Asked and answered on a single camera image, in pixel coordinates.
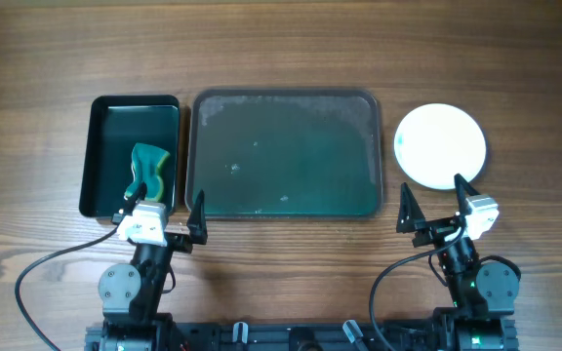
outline wooden surface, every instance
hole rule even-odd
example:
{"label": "wooden surface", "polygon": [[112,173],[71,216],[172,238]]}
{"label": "wooden surface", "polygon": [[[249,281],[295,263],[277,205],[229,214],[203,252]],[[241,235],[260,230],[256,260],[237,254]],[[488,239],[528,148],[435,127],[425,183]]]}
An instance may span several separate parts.
{"label": "wooden surface", "polygon": [[[368,320],[368,292],[388,264],[415,254],[396,234],[395,128],[446,102],[490,144],[474,186],[501,205],[477,244],[523,270],[515,318],[522,350],[562,350],[562,2],[188,5],[0,11],[0,350],[46,349],[15,304],[33,260],[105,233],[77,210],[90,104],[104,94],[211,86],[357,86],[382,106],[385,205],[367,221],[210,223],[207,247],[175,255],[178,287],[160,309],[178,321]],[[429,218],[451,193],[412,183]],[[173,223],[186,219],[183,206]],[[110,240],[37,268],[22,286],[31,315],[79,350],[101,321],[97,283],[132,248]],[[449,305],[426,261],[381,285],[380,318]]]}

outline cable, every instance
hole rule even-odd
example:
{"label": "cable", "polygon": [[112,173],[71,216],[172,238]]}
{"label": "cable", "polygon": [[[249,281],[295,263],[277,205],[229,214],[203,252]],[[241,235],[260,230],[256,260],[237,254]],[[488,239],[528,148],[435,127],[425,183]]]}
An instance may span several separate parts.
{"label": "cable", "polygon": [[171,273],[171,278],[173,279],[173,286],[170,289],[163,290],[162,293],[170,293],[176,286],[177,280],[175,279],[175,272],[173,272],[173,266],[168,266],[168,272]]}
{"label": "cable", "polygon": [[511,262],[510,260],[508,260],[504,257],[500,257],[498,255],[492,254],[492,255],[488,255],[487,257],[483,257],[483,258],[479,259],[478,263],[483,263],[484,261],[487,261],[487,260],[494,260],[496,262],[500,262],[500,263],[506,265],[508,268],[513,270],[513,272],[515,273],[515,276],[517,277],[518,281],[522,279],[522,271],[519,270],[519,267],[515,263]]}
{"label": "cable", "polygon": [[68,249],[64,249],[64,250],[60,250],[58,252],[55,253],[50,253],[38,260],[36,260],[35,262],[33,262],[32,264],[28,265],[27,267],[25,267],[25,269],[23,269],[23,271],[19,274],[19,277],[17,278],[17,283],[15,284],[15,298],[17,299],[17,305],[19,306],[19,310],[21,312],[21,314],[23,315],[23,317],[25,318],[25,320],[27,321],[27,323],[29,324],[29,326],[34,329],[34,331],[36,332],[36,334],[38,334],[38,336],[45,341],[45,343],[51,347],[52,350],[55,351],[60,351],[59,348],[56,346],[56,344],[54,344],[39,328],[38,326],[36,326],[36,323],[34,322],[34,320],[31,319],[31,317],[29,317],[29,313],[27,313],[27,310],[25,309],[25,306],[23,305],[23,301],[20,299],[20,283],[22,282],[23,278],[25,278],[25,276],[27,275],[27,273],[29,273],[29,271],[31,271],[32,269],[36,268],[38,265],[40,265],[41,263],[45,263],[46,261],[58,257],[59,255],[63,255],[63,254],[68,254],[68,253],[72,253],[78,250],[82,250],[82,249],[86,249],[91,247],[92,245],[96,245],[106,239],[108,239],[109,237],[111,237],[112,235],[114,235],[114,233],[116,233],[116,228],[112,229],[109,233],[103,235],[102,237],[98,238],[97,240],[94,240],[90,243],[86,243],[86,244],[82,244],[82,245],[78,245],[76,247],[72,247],[72,248],[68,248]]}
{"label": "cable", "polygon": [[435,267],[433,267],[433,255],[432,254],[430,254],[428,256],[428,265],[430,266],[430,270],[433,271],[433,274],[435,275],[435,277],[437,277],[437,279],[439,279],[439,283],[441,283],[441,285],[443,285],[444,287],[448,287],[448,283],[446,283],[444,278],[442,278],[441,275],[439,275],[439,273],[437,273],[437,270],[435,270]]}
{"label": "cable", "polygon": [[450,243],[446,244],[443,248],[439,248],[439,249],[435,249],[435,250],[430,250],[427,251],[425,253],[418,253],[416,255],[413,255],[411,257],[407,257],[407,258],[403,258],[399,261],[397,261],[396,263],[390,265],[389,267],[387,267],[384,271],[381,272],[381,274],[379,275],[379,277],[377,277],[377,280],[375,280],[374,284],[372,285],[372,289],[370,290],[370,304],[369,304],[369,312],[370,312],[370,320],[372,321],[372,326],[375,328],[375,332],[377,333],[377,336],[379,337],[379,339],[381,340],[381,342],[383,344],[385,344],[385,348],[392,350],[392,351],[396,351],[396,349],[394,349],[389,342],[387,342],[387,339],[385,338],[385,336],[382,334],[381,330],[379,329],[379,325],[377,324],[377,318],[375,317],[375,294],[377,292],[377,288],[379,287],[379,283],[381,282],[381,280],[387,275],[389,274],[389,272],[391,272],[392,270],[394,270],[396,267],[399,267],[405,263],[409,263],[411,261],[415,261],[416,259],[420,259],[422,257],[426,257],[428,255],[432,255],[432,254],[440,254],[446,250],[448,250],[450,247],[452,247],[454,244],[456,244],[462,237],[463,237],[463,233],[465,232],[465,225],[461,226],[461,230],[459,231],[459,234],[457,235],[457,237],[455,237],[455,239],[453,241],[451,241]]}

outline dark green tray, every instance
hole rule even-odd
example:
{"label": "dark green tray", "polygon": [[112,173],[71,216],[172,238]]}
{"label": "dark green tray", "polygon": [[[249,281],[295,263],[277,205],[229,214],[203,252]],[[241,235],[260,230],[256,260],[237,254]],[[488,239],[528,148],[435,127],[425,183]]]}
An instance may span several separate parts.
{"label": "dark green tray", "polygon": [[176,97],[98,97],[91,107],[79,212],[111,217],[122,208],[125,189],[134,180],[132,150],[142,142],[171,153],[162,172],[162,203],[171,213],[176,198],[179,126]]}
{"label": "dark green tray", "polygon": [[371,216],[381,114],[362,90],[212,89],[192,108],[185,202],[210,217]]}

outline wood grain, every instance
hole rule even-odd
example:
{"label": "wood grain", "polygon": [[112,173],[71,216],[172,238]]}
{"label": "wood grain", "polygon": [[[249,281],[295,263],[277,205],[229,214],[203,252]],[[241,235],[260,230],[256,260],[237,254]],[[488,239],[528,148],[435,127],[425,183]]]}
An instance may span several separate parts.
{"label": "wood grain", "polygon": [[[378,273],[414,254],[396,234],[408,179],[390,145],[411,109],[446,102],[490,143],[474,185],[501,204],[478,243],[523,270],[522,350],[562,350],[562,2],[385,1],[0,10],[0,350],[46,349],[22,319],[13,285],[31,261],[99,237],[77,211],[90,104],[104,94],[212,86],[356,86],[381,102],[384,210],[367,221],[222,221],[209,245],[175,255],[178,287],[161,303],[178,321],[367,321]],[[427,217],[451,194],[412,184]],[[184,221],[181,207],[173,223]],[[37,268],[27,308],[63,349],[101,321],[97,281],[132,248],[110,240]],[[381,318],[448,305],[425,261],[394,271]]]}

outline white plate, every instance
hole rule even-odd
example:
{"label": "white plate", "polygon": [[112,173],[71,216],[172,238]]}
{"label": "white plate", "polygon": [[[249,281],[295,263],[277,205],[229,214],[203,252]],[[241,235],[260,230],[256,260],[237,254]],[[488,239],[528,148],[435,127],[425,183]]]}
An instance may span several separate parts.
{"label": "white plate", "polygon": [[455,188],[454,176],[472,181],[487,155],[478,124],[462,110],[431,103],[409,112],[394,137],[394,153],[407,176],[433,189]]}

